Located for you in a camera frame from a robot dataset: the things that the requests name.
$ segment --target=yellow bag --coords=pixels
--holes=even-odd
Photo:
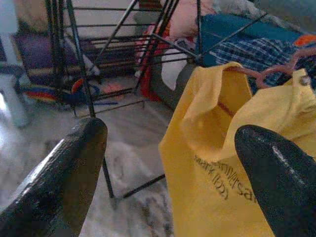
[[[316,157],[316,99],[300,84],[305,70],[252,97],[244,75],[223,71],[230,66],[240,65],[193,72],[160,144],[176,237],[274,236],[235,152],[242,125],[273,130]]]

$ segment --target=black metal clothes drying rack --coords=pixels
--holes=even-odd
[[[202,51],[202,31],[201,31],[201,2],[197,0],[197,53],[191,52],[174,42],[168,41],[162,37],[177,5],[179,0],[166,0],[165,4],[162,8],[159,9],[136,9],[135,6],[138,0],[132,0],[128,8],[103,8],[103,7],[74,7],[72,0],[45,0],[46,8],[47,8],[47,16],[48,16],[48,32],[51,40],[51,51],[52,51],[52,59],[53,59],[53,73],[55,75],[55,87],[56,87],[56,95],[61,94],[61,90],[63,88],[63,78],[68,76],[67,70],[67,62],[65,59],[65,29],[71,28],[72,30],[72,40],[76,47],[76,56],[79,64],[79,74],[77,78],[83,79],[83,88],[86,97],[86,103],[89,108],[89,115],[91,117],[96,117],[96,112],[94,110],[93,102],[97,100],[102,100],[105,98],[111,98],[122,94],[134,93],[137,91],[142,78],[145,76],[145,72],[147,67],[152,64],[162,64],[166,62],[174,62],[180,60],[193,59],[198,65],[203,65],[203,56],[207,54],[211,49],[215,48],[218,44],[227,41],[234,35],[243,31],[247,27],[251,26],[255,22],[259,21],[267,14],[264,14],[260,18],[254,20],[253,22],[245,25],[240,28],[238,31],[232,33],[231,35],[221,39],[218,43],[211,46],[208,50]],[[99,24],[99,25],[77,25],[75,18],[75,11],[124,11],[123,16],[117,24]],[[68,13],[70,25],[64,25],[64,14],[65,11]],[[125,21],[130,15],[132,11],[156,11],[160,12],[157,21],[154,24],[126,24]],[[138,35],[138,36],[117,36],[118,31],[121,27],[125,26],[148,26],[153,25],[153,33],[150,35]],[[109,37],[103,38],[88,38],[81,39],[79,37],[78,28],[82,27],[114,27],[112,34]],[[83,55],[85,53],[83,49],[83,43],[85,41],[89,41],[91,44],[103,44],[102,48],[95,50],[96,54],[93,57],[93,63],[90,67],[87,68],[85,65]],[[113,44],[118,43],[131,43],[131,42],[142,42],[141,45],[118,45],[112,46]],[[185,53],[188,57],[180,58],[176,60],[165,60],[160,62],[152,62],[152,59],[156,56],[163,56],[164,54],[155,55],[155,51],[159,45],[168,45],[168,48],[175,48],[180,51],[180,53]],[[131,60],[127,60],[126,58],[121,60],[107,60],[106,54],[115,52],[118,50],[132,50],[134,52],[144,52],[141,56],[139,63],[135,63],[135,58]],[[88,80],[94,79],[94,75],[91,74],[91,71],[94,67],[100,68],[100,70],[108,70],[109,68],[115,67],[116,70],[126,68],[126,67],[140,67],[141,75],[135,85],[135,87],[126,88],[123,90],[114,91],[111,93],[104,93],[98,96],[92,96],[89,90]],[[137,101],[134,103],[130,103],[123,106],[132,105],[135,103],[139,103],[141,101]],[[107,182],[107,188],[109,191],[110,198],[115,198],[115,194],[113,192],[111,179],[109,175],[109,171],[107,168],[106,159],[103,159],[103,171],[105,175],[105,179]],[[165,175],[161,175],[151,181],[137,187],[126,194],[122,195],[123,198],[130,197],[136,192],[154,184],[155,182],[165,178]]]

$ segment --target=blue fabric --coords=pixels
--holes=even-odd
[[[250,22],[252,22],[252,20],[228,14],[206,15],[202,17],[202,51],[204,52],[205,50],[208,50],[222,38],[230,35]],[[300,35],[301,33],[257,22],[230,38],[229,41],[237,42],[241,40],[268,38],[270,40],[283,40],[293,43]],[[202,65],[204,67],[216,65],[215,57],[207,53],[203,58]]]
[[[224,42],[214,49],[217,65],[239,62],[245,68],[261,72],[273,65],[288,63],[299,48],[291,43],[274,39],[253,39],[239,42]],[[312,87],[316,88],[316,56],[303,57],[296,64],[296,69],[305,68],[312,78]],[[269,86],[282,85],[290,79],[283,73],[273,73],[266,77]],[[252,92],[258,90],[253,79],[249,79]]]

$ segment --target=pink plastic hanger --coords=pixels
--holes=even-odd
[[[294,53],[290,62],[285,65],[275,65],[270,68],[265,69],[262,72],[256,72],[251,69],[241,68],[241,67],[229,67],[226,71],[233,71],[246,74],[248,76],[256,78],[256,83],[258,88],[264,89],[269,88],[270,86],[266,85],[263,81],[271,73],[282,72],[288,75],[292,75],[295,71],[295,65],[301,57],[313,56],[316,55],[316,47],[313,48],[303,48]]]

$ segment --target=white tiled floor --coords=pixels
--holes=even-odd
[[[12,125],[8,111],[0,113],[0,205],[77,120],[72,111],[43,103],[30,106],[29,111],[32,123],[21,129]],[[106,159],[117,196],[163,173],[158,144],[171,115],[168,108],[152,102],[146,102],[144,108],[140,103],[98,114],[109,130]],[[165,181],[118,200],[113,207],[101,170],[80,236],[173,236]]]

